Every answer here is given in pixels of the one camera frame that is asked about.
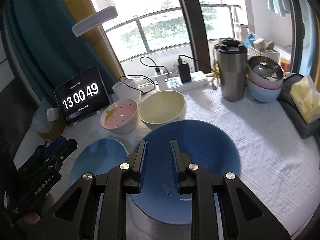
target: small blue bowl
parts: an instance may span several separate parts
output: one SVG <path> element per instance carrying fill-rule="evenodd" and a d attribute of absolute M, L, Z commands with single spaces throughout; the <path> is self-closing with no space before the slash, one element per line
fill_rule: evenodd
<path fill-rule="evenodd" d="M 207 122 L 181 120 L 157 127 L 144 138 L 148 160 L 142 192 L 131 198 L 147 216 L 174 225 L 191 223 L 192 196 L 179 195 L 173 182 L 170 141 L 178 141 L 180 151 L 209 172 L 240 176 L 238 150 L 230 137 Z"/>
<path fill-rule="evenodd" d="M 121 142 L 103 138 L 90 144 L 77 158 L 72 167 L 69 185 L 72 186 L 84 173 L 100 175 L 125 163 L 128 151 Z"/>
<path fill-rule="evenodd" d="M 259 87 L 255 83 L 253 83 L 251 80 L 248 80 L 248 89 L 250 94 L 258 101 L 262 103 L 270 103 L 272 101 L 275 101 L 281 92 L 281 87 L 279 89 L 271 90 Z"/>

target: white cup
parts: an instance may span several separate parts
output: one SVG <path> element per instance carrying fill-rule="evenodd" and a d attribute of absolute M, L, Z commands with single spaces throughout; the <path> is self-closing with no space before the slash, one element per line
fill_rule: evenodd
<path fill-rule="evenodd" d="M 130 88 L 126 86 L 124 83 L 126 83 L 130 87 L 136 89 L 138 88 L 135 81 L 132 78 L 128 78 L 124 82 L 118 82 L 117 84 L 114 84 L 112 89 L 116 94 L 118 100 L 133 99 L 136 100 L 139 105 L 141 103 L 141 91 Z"/>

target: black cable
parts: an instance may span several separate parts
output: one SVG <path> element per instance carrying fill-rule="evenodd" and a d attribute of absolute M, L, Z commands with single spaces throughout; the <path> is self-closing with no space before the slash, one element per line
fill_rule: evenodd
<path fill-rule="evenodd" d="M 6 60 L 8 60 L 7 58 L 5 58 L 3 61 L 0 62 L 0 65 L 5 62 Z"/>
<path fill-rule="evenodd" d="M 215 73 L 215 71 L 214 71 L 213 68 L 211 68 L 211 67 L 208 66 L 206 63 L 204 63 L 204 62 L 202 62 L 202 61 L 200 61 L 200 60 L 198 60 L 198 59 L 195 59 L 195 58 L 193 58 L 193 57 L 189 57 L 189 56 L 186 56 L 186 55 L 182 55 L 182 54 L 179 55 L 179 58 L 180 58 L 180 56 L 187 57 L 187 58 L 193 59 L 193 60 L 195 60 L 195 61 L 198 61 L 198 62 L 202 63 L 203 65 L 207 66 L 208 68 L 210 68 L 210 69 Z"/>
<path fill-rule="evenodd" d="M 148 78 L 148 77 L 146 77 L 146 76 L 144 76 L 144 75 L 126 75 L 126 76 L 119 77 L 119 81 L 121 82 L 121 79 L 122 79 L 122 78 L 127 78 L 127 77 L 131 77 L 131 78 L 140 78 L 140 77 L 142 77 L 142 79 L 146 79 L 146 80 L 148 80 L 150 83 L 152 83 L 152 84 L 154 85 L 154 86 L 153 86 L 153 89 L 151 89 L 150 91 L 143 92 L 143 91 L 140 90 L 140 89 L 133 88 L 133 87 L 127 85 L 127 84 L 125 83 L 125 80 L 124 80 L 123 83 L 124 83 L 127 87 L 132 88 L 132 89 L 135 89 L 135 90 L 138 90 L 138 91 L 141 91 L 141 95 L 145 95 L 146 93 L 149 93 L 149 92 L 153 91 L 153 90 L 156 88 L 156 84 L 155 84 L 150 78 Z"/>
<path fill-rule="evenodd" d="M 150 65 L 144 64 L 144 63 L 142 62 L 142 59 L 143 59 L 143 58 L 148 58 L 148 59 L 150 59 L 150 60 L 153 62 L 153 64 L 155 64 L 155 65 L 154 65 L 154 66 L 150 66 Z M 147 67 L 155 67 L 155 68 L 163 67 L 163 68 L 165 68 L 165 70 L 166 70 L 167 73 L 165 73 L 164 75 L 168 75 L 168 78 L 167 78 L 167 80 L 165 80 L 165 82 L 167 82 L 168 79 L 170 78 L 170 73 L 169 73 L 168 69 L 167 69 L 165 66 L 158 66 L 158 65 L 156 64 L 156 62 L 155 62 L 151 57 L 143 56 L 143 57 L 140 58 L 140 62 L 141 62 L 142 65 L 145 65 L 145 66 L 147 66 Z"/>

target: pink bowl with yellow star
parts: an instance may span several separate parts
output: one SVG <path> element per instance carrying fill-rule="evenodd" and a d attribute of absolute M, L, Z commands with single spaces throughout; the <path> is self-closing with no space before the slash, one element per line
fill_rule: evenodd
<path fill-rule="evenodd" d="M 115 134 L 131 132 L 138 122 L 138 104 L 133 99 L 121 99 L 110 105 L 102 114 L 100 123 Z"/>

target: bowl stack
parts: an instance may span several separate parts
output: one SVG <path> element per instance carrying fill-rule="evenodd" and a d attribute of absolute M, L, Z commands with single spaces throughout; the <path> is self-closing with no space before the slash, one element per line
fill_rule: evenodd
<path fill-rule="evenodd" d="M 248 89 L 258 101 L 269 103 L 276 100 L 281 92 L 284 72 L 274 60 L 254 56 L 248 62 Z"/>

